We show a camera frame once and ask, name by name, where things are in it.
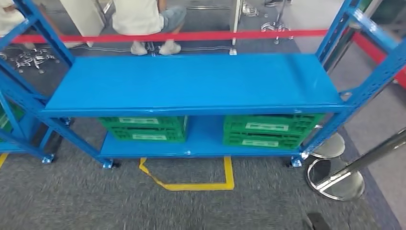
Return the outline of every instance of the yellow floor tape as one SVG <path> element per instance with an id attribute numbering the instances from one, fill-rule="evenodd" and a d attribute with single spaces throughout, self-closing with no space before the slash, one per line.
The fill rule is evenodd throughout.
<path id="1" fill-rule="evenodd" d="M 9 154 L 8 153 L 3 153 L 0 155 L 0 168 L 2 167 L 3 163 L 6 161 L 6 158 Z"/>
<path id="2" fill-rule="evenodd" d="M 145 172 L 148 176 L 152 177 L 154 181 L 170 190 L 170 191 L 207 191 L 207 190 L 233 190 L 234 189 L 234 176 L 233 166 L 231 164 L 231 157 L 224 157 L 224 171 L 226 173 L 225 183 L 202 183 L 202 184 L 164 184 L 158 178 L 154 177 L 149 170 L 145 167 L 144 163 L 147 159 L 140 159 L 139 169 Z"/>

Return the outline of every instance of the green plastic crate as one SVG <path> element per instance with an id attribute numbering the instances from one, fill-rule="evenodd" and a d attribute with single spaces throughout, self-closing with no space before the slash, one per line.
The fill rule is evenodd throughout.
<path id="1" fill-rule="evenodd" d="M 301 137 L 290 134 L 225 133 L 226 145 L 255 146 L 266 148 L 295 149 L 301 144 Z"/>
<path id="2" fill-rule="evenodd" d="M 226 116 L 225 132 L 308 135 L 324 114 Z"/>
<path id="3" fill-rule="evenodd" d="M 110 127 L 107 128 L 119 140 L 186 141 L 187 117 L 181 129 L 151 127 Z"/>
<path id="4" fill-rule="evenodd" d="M 10 107 L 11 107 L 11 110 L 13 111 L 13 114 L 14 114 L 16 120 L 19 121 L 24 116 L 24 111 L 15 104 L 10 104 Z M 9 121 L 9 118 L 7 117 L 7 115 L 4 112 L 2 107 L 0 107 L 0 128 L 6 132 L 11 132 L 13 129 L 13 127 Z"/>
<path id="5" fill-rule="evenodd" d="M 185 121 L 184 116 L 157 117 L 99 117 L 104 127 L 150 127 L 173 128 L 181 130 Z"/>

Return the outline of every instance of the blue floor edge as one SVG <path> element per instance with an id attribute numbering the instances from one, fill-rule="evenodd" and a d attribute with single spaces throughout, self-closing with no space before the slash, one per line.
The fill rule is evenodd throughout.
<path id="1" fill-rule="evenodd" d="M 343 136 L 345 140 L 346 156 L 344 157 L 351 160 L 358 158 L 360 156 L 360 153 L 355 147 L 354 142 L 351 140 L 346 129 L 340 128 L 338 132 Z M 402 230 L 398 219 L 396 218 L 391 207 L 386 201 L 382 191 L 378 187 L 378 184 L 376 183 L 369 169 L 364 168 L 363 170 L 361 170 L 361 173 L 365 181 L 365 192 L 363 194 L 363 197 L 365 197 L 368 204 L 370 205 L 376 222 L 383 229 Z"/>

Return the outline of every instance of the chrome stanchion base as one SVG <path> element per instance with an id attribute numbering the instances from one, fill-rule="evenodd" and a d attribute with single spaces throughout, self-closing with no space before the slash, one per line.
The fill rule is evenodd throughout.
<path id="1" fill-rule="evenodd" d="M 317 189 L 316 185 L 323 179 L 330 177 L 334 172 L 344 168 L 346 162 L 339 158 L 330 160 L 317 159 L 307 168 L 307 182 L 317 193 L 328 198 L 348 201 L 359 198 L 365 189 L 364 179 L 359 171 L 338 181 L 324 191 Z"/>
<path id="2" fill-rule="evenodd" d="M 317 158 L 330 159 L 335 158 L 343 154 L 345 150 L 344 138 L 339 134 L 333 134 L 329 139 L 315 149 L 310 155 Z"/>
<path id="3" fill-rule="evenodd" d="M 286 25 L 284 25 L 284 24 L 280 24 L 280 23 L 277 23 L 277 22 L 274 22 L 274 23 L 265 23 L 265 24 L 263 24 L 262 26 L 261 26 L 261 31 L 262 32 L 266 32 L 267 30 L 270 30 L 270 31 L 290 31 L 291 29 L 289 29 L 289 27 L 287 27 Z M 290 37 L 288 37 L 288 39 L 289 40 L 292 40 L 293 39 L 293 36 L 290 36 Z M 279 37 L 276 37 L 275 38 L 275 40 L 273 41 L 273 43 L 275 44 L 275 45 L 277 45 L 277 44 L 279 44 L 279 41 L 280 41 L 280 38 Z"/>

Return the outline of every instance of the shoe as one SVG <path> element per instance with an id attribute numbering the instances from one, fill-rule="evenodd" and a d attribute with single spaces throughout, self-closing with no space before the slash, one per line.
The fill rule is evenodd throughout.
<path id="1" fill-rule="evenodd" d="M 180 52 L 181 48 L 182 47 L 179 44 L 176 44 L 174 42 L 166 42 L 163 46 L 161 46 L 159 54 L 162 55 L 177 54 Z"/>
<path id="2" fill-rule="evenodd" d="M 23 43 L 23 46 L 24 46 L 26 49 L 35 49 L 34 43 L 31 43 L 31 42 Z"/>
<path id="3" fill-rule="evenodd" d="M 73 47 L 77 47 L 77 46 L 82 45 L 82 44 L 83 44 L 83 42 L 64 42 L 64 45 L 68 49 L 73 48 Z"/>
<path id="4" fill-rule="evenodd" d="M 148 51 L 145 49 L 145 42 L 134 42 L 131 46 L 131 53 L 139 56 L 147 54 Z"/>
<path id="5" fill-rule="evenodd" d="M 265 2 L 265 7 L 275 7 L 275 6 L 279 6 L 282 5 L 283 0 L 269 0 Z M 287 0 L 286 1 L 286 5 L 291 5 L 292 4 L 292 0 Z"/>

